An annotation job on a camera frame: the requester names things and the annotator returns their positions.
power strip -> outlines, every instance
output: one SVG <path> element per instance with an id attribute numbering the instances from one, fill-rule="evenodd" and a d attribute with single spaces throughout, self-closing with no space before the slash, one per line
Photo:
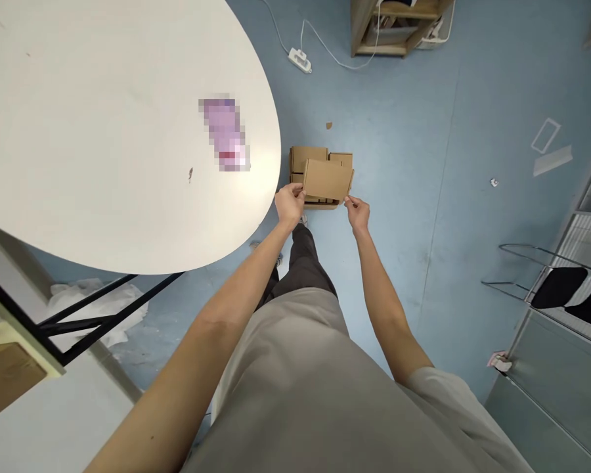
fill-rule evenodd
<path id="1" fill-rule="evenodd" d="M 302 69 L 302 72 L 305 74 L 310 74 L 313 72 L 311 69 L 311 61 L 307 59 L 307 55 L 302 52 L 302 50 L 296 48 L 291 48 L 289 52 L 289 60 L 293 62 L 297 67 Z"/>

cardboard flap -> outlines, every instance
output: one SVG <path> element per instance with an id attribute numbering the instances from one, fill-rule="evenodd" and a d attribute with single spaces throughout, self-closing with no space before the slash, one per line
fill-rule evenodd
<path id="1" fill-rule="evenodd" d="M 352 153 L 330 153 L 328 160 L 338 166 L 345 168 L 353 168 L 353 154 Z"/>
<path id="2" fill-rule="evenodd" d="M 307 160 L 304 190 L 309 195 L 342 201 L 350 189 L 353 172 L 329 161 Z"/>

white paper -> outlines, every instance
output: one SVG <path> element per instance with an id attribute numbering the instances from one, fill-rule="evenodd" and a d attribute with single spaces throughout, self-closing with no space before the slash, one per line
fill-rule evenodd
<path id="1" fill-rule="evenodd" d="M 558 166 L 562 166 L 564 163 L 571 161 L 571 145 L 560 148 L 558 151 L 546 154 L 540 158 L 536 158 L 534 161 L 534 177 L 551 171 Z"/>
<path id="2" fill-rule="evenodd" d="M 537 143 L 538 138 L 542 135 L 543 131 L 548 126 L 554 127 L 554 131 L 552 132 L 551 136 L 544 144 Z M 554 141 L 554 138 L 556 138 L 556 135 L 558 134 L 558 130 L 560 130 L 560 125 L 558 123 L 556 123 L 555 121 L 553 121 L 551 118 L 547 118 L 545 120 L 545 122 L 543 123 L 543 126 L 540 128 L 540 130 L 536 134 L 534 141 L 532 142 L 532 145 L 531 145 L 532 149 L 535 151 L 538 151 L 541 154 L 545 154 L 545 152 L 547 151 L 547 148 L 550 146 L 550 144 L 552 144 L 552 141 Z"/>
<path id="3" fill-rule="evenodd" d="M 48 302 L 47 317 L 56 314 L 78 301 L 85 299 L 90 294 L 94 294 L 97 290 L 101 289 L 104 284 L 100 279 L 82 279 L 77 281 L 73 285 L 68 284 L 54 284 L 51 286 L 51 297 Z M 91 302 L 86 305 L 83 309 L 76 311 L 74 314 L 69 315 L 63 321 L 70 322 L 81 319 L 90 319 L 91 317 L 102 317 L 105 315 L 114 315 L 124 309 L 129 304 L 134 302 L 137 298 L 142 296 L 142 292 L 133 284 L 126 282 L 122 286 L 114 289 L 109 294 L 105 294 L 100 299 Z M 116 325 L 108 334 L 101 337 L 101 342 L 106 347 L 110 347 L 117 343 L 123 343 L 127 341 L 126 330 L 133 327 L 137 323 L 140 323 L 148 310 L 149 303 L 145 302 L 138 310 L 133 312 L 121 323 Z M 56 335 L 51 338 L 52 341 L 69 339 L 74 337 L 82 337 L 90 333 L 93 328 L 85 330 L 79 330 L 77 332 L 70 332 L 67 334 Z"/>

wooden shelf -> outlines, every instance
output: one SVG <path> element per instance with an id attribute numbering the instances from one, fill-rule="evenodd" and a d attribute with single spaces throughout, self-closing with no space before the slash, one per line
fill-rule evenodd
<path id="1" fill-rule="evenodd" d="M 379 8 L 375 7 L 372 14 L 376 16 L 378 13 Z M 441 15 L 439 0 L 418 0 L 413 7 L 398 1 L 386 1 L 381 4 L 381 16 L 437 20 Z"/>
<path id="2" fill-rule="evenodd" d="M 385 56 L 405 57 L 429 33 L 429 29 L 442 16 L 444 11 L 453 4 L 454 0 L 418 0 L 413 7 L 408 7 L 400 1 L 386 1 L 381 4 L 381 17 L 415 18 L 418 27 L 414 33 L 400 44 L 367 45 L 365 36 L 368 25 L 376 23 L 378 8 L 377 0 L 351 0 L 350 2 L 350 52 L 355 55 L 371 55 L 372 53 Z"/>
<path id="3" fill-rule="evenodd" d="M 359 45 L 357 49 L 358 55 L 371 55 L 374 52 L 374 46 L 367 46 L 365 44 Z M 376 53 L 378 55 L 385 56 L 405 56 L 407 54 L 407 48 L 404 45 L 386 45 L 377 46 Z"/>

dark pants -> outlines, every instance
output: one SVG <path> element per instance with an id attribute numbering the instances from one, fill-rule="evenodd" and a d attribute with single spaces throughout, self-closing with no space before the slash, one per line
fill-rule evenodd
<path id="1" fill-rule="evenodd" d="M 305 287 L 324 289 L 337 297 L 335 286 L 317 259 L 315 242 L 309 229 L 298 223 L 292 236 L 294 245 L 291 247 L 289 257 L 289 271 L 284 278 L 279 279 L 278 269 L 274 267 L 256 310 L 272 299 Z"/>

